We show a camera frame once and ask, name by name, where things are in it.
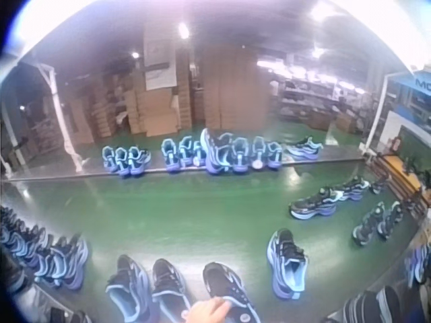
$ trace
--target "shoelace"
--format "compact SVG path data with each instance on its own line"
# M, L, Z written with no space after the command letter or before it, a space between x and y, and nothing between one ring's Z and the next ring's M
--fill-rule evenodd
M180 282L176 278L176 276L172 273L164 273L160 275L156 282L154 283L154 289L168 289L173 288L177 291L180 291Z

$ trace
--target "black sneaker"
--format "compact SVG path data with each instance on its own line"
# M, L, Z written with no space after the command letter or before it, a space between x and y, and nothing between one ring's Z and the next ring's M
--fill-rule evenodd
M377 225L382 221L385 214L385 204L380 202L373 210L367 213L361 224L353 229L352 235L354 240L361 246L370 242Z
M385 286L378 292L377 301L384 323L401 322L399 298L391 286Z
M260 323L241 278L232 269L224 264L211 262L203 269L203 281L211 297L222 297L232 304L228 318L235 323Z
M153 278L153 300L171 322L185 322L191 305L183 277L170 262L159 259L153 266Z

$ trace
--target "person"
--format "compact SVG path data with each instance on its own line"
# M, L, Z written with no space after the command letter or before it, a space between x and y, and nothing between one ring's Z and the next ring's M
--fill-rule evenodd
M231 306L221 297L198 301L190 309L186 323L223 323Z

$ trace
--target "white pole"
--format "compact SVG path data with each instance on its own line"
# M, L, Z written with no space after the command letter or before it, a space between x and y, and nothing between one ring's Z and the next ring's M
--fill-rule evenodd
M49 87L51 88L51 94L53 95L54 109L57 119L59 121L61 134L65 140L65 151L72 157L73 163L76 167L76 172L82 171L82 158L75 152L72 141L69 136L69 131L67 131L65 117L63 115L63 110L61 109L59 94L57 92L57 82L55 80L55 70L53 67L47 65L42 66L44 69L48 70L49 77Z

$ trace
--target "sneaker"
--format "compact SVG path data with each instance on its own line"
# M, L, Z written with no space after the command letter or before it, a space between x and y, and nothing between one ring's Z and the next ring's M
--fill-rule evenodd
M277 170L282 165L283 149L281 148L281 145L276 141L272 141L271 143L268 143L267 147L268 147L268 167L272 168L273 170Z
M166 170L170 173L178 172L180 170L180 159L175 142L172 139L163 140L162 153L166 164Z
M103 159L103 167L107 172L115 173L117 170L119 170L119 166L115 162L115 153L113 148L109 146L103 147L102 159Z
M178 145L180 163L182 167L193 164L193 140L191 136L184 137Z
M273 269L273 290L282 299L298 299L305 290L308 258L294 243L292 232L281 229L272 235L267 258Z
M205 165L205 158L207 154L202 148L202 144L199 140L193 143L193 165L200 167Z
M238 137L232 143L232 168L234 172L248 171L248 140Z
M267 144L263 137L257 136L251 148L251 167L261 170L266 164Z
M383 323L401 322L401 305L397 293L391 286L384 286L376 298Z
M382 176L376 182L370 185L370 191L373 192L375 195L379 195L380 192L388 185L390 180L391 175L386 174Z
M115 150L115 163L118 166L117 173L125 177L130 174L129 154L127 150L119 147Z
M153 266L153 300L172 323L185 322L191 308L183 277L170 262L159 259Z
M232 143L232 134L224 133L218 139L213 138L207 128L202 130L201 145L206 154L205 167L210 174L227 172L231 164L228 160Z
M146 149L139 149L137 146L129 148L130 174L137 176L145 172L145 166L151 160L151 153Z
M354 240L361 246L365 246L371 241L377 225L382 221L385 214L385 204L380 202L371 212L367 213L361 224L353 229L352 235Z
M364 180L361 176L355 176L349 182L334 186L334 190L343 191L341 201L351 199L358 201L362 199L362 194L370 186L370 183Z
M312 137L305 137L303 140L292 145L286 145L286 151L292 157L298 159L317 159L321 143L313 143Z
M335 212L335 204L342 196L342 191L323 187L317 194L291 203L290 214L300 220L310 219L316 214L330 216Z
M151 297L147 273L128 256L119 257L117 273L109 279L105 292L121 311L125 323L158 322L160 309Z
M232 269L219 262L211 262L203 269L203 281L211 297L221 297L232 304L227 317L233 322L260 323L241 278Z
M392 204L391 212L387 213L382 221L377 225L377 232L384 239L389 238L392 234L395 224L399 223L403 219L403 209L401 208L401 203L395 201Z

